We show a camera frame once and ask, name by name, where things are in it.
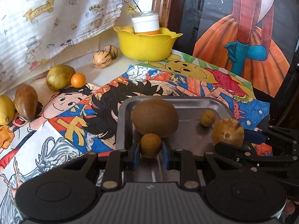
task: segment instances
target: yellow bowl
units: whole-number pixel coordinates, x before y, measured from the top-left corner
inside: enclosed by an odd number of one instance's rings
[[[166,59],[176,39],[183,34],[160,28],[159,35],[132,34],[114,26],[121,52],[134,60],[160,61]]]

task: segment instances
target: metal tray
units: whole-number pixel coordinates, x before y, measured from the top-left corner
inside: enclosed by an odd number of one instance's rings
[[[212,127],[205,128],[199,118],[206,109],[216,113],[217,123],[221,119],[233,118],[233,114],[222,102],[208,97],[173,97],[173,96],[136,96],[125,100],[118,112],[116,150],[130,149],[134,142],[139,142],[142,135],[137,132],[132,121],[131,111],[143,100],[159,97],[171,103],[177,110],[179,125],[177,131],[167,138],[174,149],[183,148],[194,155],[203,156],[204,152],[214,151],[211,133]],[[201,184],[204,185],[201,171],[198,170]],[[179,182],[179,172],[164,168],[161,152],[156,158],[147,159],[140,156],[135,171],[126,171],[124,182]]]

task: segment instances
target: orange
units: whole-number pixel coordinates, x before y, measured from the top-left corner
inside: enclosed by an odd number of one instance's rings
[[[71,78],[71,84],[75,88],[83,87],[86,84],[86,77],[82,73],[75,73]]]

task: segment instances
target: gray ribbed panel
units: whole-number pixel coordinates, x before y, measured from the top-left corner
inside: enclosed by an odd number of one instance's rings
[[[233,224],[212,212],[200,195],[176,183],[126,183],[103,194],[86,215],[69,224]],[[265,224],[279,224],[276,219]],[[25,221],[23,224],[34,224]]]

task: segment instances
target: metal pin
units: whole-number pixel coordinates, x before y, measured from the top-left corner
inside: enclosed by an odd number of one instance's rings
[[[113,189],[117,187],[117,182],[115,181],[105,181],[103,187],[106,189]]]
[[[184,183],[184,186],[186,187],[186,188],[188,188],[188,189],[195,189],[195,188],[197,188],[198,187],[198,182],[196,182],[196,181],[186,181],[185,183]]]

